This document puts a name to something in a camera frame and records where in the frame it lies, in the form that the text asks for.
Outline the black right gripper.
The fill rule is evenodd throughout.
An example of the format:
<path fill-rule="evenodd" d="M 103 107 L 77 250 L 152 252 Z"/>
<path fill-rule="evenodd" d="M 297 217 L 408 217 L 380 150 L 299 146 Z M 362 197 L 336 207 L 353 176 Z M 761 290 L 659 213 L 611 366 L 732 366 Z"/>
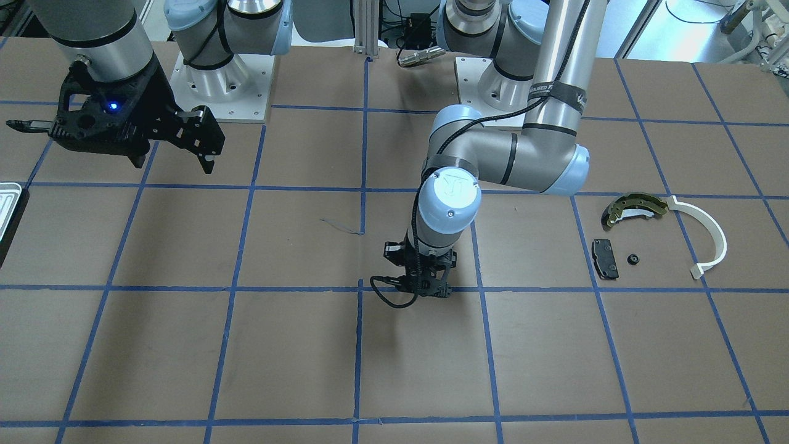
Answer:
<path fill-rule="evenodd" d="M 209 106 L 198 104 L 190 110 L 178 106 L 161 65 L 147 65 L 135 79 L 144 86 L 132 112 L 133 124 L 146 139 L 166 141 L 191 152 L 203 172 L 212 174 L 226 137 Z M 126 156 L 140 169 L 149 152 L 150 148 L 133 148 Z"/>

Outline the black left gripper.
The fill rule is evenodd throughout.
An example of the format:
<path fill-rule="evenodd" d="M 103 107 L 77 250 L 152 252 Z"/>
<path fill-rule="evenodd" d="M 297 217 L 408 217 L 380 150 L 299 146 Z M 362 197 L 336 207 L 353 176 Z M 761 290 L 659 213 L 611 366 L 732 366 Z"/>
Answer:
<path fill-rule="evenodd" d="M 448 277 L 457 261 L 453 249 L 440 256 L 422 255 L 409 242 L 386 242 L 384 258 L 405 269 L 404 275 L 387 278 L 387 282 L 400 292 L 438 298 L 451 294 Z"/>

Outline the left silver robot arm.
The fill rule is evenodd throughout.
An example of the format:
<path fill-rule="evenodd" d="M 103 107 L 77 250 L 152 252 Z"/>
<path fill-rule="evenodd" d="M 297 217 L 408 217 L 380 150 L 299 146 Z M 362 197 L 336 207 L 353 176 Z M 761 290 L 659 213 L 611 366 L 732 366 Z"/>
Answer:
<path fill-rule="evenodd" d="M 378 284 L 417 296 L 448 297 L 454 244 L 481 207 L 481 182 L 571 196 L 589 173 L 589 151 L 577 143 L 588 102 L 606 1 L 442 1 L 440 47 L 486 56 L 493 70 L 525 90 L 522 109 L 491 101 L 485 117 L 467 104 L 441 109 L 433 121 L 420 185 L 402 242 L 386 242 L 384 258 L 402 276 Z M 491 128 L 523 116 L 519 132 Z"/>

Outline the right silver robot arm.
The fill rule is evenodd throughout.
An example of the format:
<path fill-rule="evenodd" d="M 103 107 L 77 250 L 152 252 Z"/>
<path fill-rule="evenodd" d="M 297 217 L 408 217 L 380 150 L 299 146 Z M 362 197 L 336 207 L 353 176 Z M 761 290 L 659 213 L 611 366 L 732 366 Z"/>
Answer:
<path fill-rule="evenodd" d="M 253 87 L 242 54 L 278 56 L 292 42 L 290 1 L 166 1 L 166 22 L 198 99 L 186 110 L 130 1 L 30 6 L 70 66 L 53 121 L 9 120 L 8 127 L 46 134 L 73 152 L 120 155 L 136 168 L 156 140 L 191 152 L 210 174 L 226 140 L 210 105 Z"/>

